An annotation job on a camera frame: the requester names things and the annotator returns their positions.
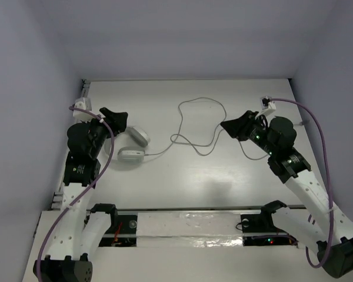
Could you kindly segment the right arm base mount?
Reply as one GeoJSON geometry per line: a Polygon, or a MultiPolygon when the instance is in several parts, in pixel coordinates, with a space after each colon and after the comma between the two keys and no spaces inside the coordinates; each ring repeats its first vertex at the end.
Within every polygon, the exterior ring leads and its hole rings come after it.
{"type": "Polygon", "coordinates": [[[258,214],[241,215],[235,228],[244,235],[244,246],[297,246],[296,238],[274,226],[272,215],[284,207],[276,200],[262,206],[258,214]]]}

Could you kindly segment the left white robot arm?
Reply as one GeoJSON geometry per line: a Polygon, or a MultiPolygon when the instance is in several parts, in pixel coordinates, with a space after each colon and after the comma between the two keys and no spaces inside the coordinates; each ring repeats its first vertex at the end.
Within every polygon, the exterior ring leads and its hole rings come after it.
{"type": "Polygon", "coordinates": [[[62,206],[34,262],[38,281],[91,281],[92,257],[104,234],[119,225],[114,204],[95,204],[91,210],[88,204],[109,166],[101,166],[98,155],[106,140],[113,141],[125,131],[128,114],[107,108],[100,108],[99,115],[74,107],[70,110],[90,118],[67,130],[62,206]]]}

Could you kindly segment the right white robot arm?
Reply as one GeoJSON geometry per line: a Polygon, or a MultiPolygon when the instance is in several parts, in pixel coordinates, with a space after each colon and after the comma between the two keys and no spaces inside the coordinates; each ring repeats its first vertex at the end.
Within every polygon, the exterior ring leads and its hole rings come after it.
{"type": "Polygon", "coordinates": [[[297,132],[285,117],[267,121],[258,112],[221,122],[221,127],[239,142],[252,141],[268,154],[268,166],[311,215],[311,222],[293,216],[285,203],[276,200],[261,209],[262,228],[283,230],[310,249],[322,268],[333,278],[353,270],[353,221],[334,203],[312,171],[311,165],[294,148],[297,132]]]}

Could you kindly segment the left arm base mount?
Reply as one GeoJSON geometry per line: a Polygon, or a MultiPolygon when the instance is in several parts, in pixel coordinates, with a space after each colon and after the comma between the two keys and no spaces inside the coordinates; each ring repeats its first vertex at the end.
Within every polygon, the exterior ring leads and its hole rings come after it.
{"type": "Polygon", "coordinates": [[[136,214],[118,214],[114,204],[95,204],[86,215],[85,226],[90,222],[92,214],[96,212],[108,213],[111,217],[111,226],[99,242],[99,247],[136,247],[136,214]]]}

